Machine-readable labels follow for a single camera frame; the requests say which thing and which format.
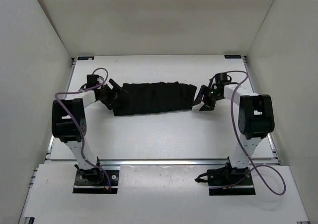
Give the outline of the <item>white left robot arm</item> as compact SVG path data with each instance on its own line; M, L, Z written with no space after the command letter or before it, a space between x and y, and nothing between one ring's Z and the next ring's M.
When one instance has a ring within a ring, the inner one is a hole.
M113 110L122 104L121 98L128 94L113 79L109 80L109 84L112 87L99 75L88 75L86 84L79 91L59 92L55 94L52 104L53 136L71 150L78 162L76 168L86 171L86 176L92 183L101 182L104 171L85 138L85 108L101 102L109 110Z

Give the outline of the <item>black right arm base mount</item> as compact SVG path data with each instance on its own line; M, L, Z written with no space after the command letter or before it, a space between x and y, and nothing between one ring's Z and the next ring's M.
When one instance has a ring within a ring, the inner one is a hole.
M247 174L248 168L243 173L232 174L229 168L222 167L208 169L205 173L194 179L197 183L207 183L210 196L250 196L256 191L253 179Z

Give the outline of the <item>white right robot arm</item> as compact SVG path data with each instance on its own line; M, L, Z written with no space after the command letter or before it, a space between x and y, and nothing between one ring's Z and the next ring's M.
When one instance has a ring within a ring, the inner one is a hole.
M213 111L216 102L222 99L231 101L231 106L238 105L238 119L231 112L235 135L238 143L235 151L228 159L228 169L223 171L223 180L235 184L240 180L240 171L249 167L249 159L259 143L271 132L275 123L272 99L268 94L254 93L238 83L202 85L193 105L204 103L200 111Z

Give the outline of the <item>black pleated skirt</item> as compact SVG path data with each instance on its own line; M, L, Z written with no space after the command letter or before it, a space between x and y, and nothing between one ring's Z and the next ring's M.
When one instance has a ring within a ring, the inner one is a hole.
M179 82L124 83L114 116L191 110L197 87Z

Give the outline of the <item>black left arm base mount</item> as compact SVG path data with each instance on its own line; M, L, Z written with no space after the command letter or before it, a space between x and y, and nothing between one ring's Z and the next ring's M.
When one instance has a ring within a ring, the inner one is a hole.
M117 194L119 184L119 169L106 169L105 173L98 168L80 169L75 164L74 194Z

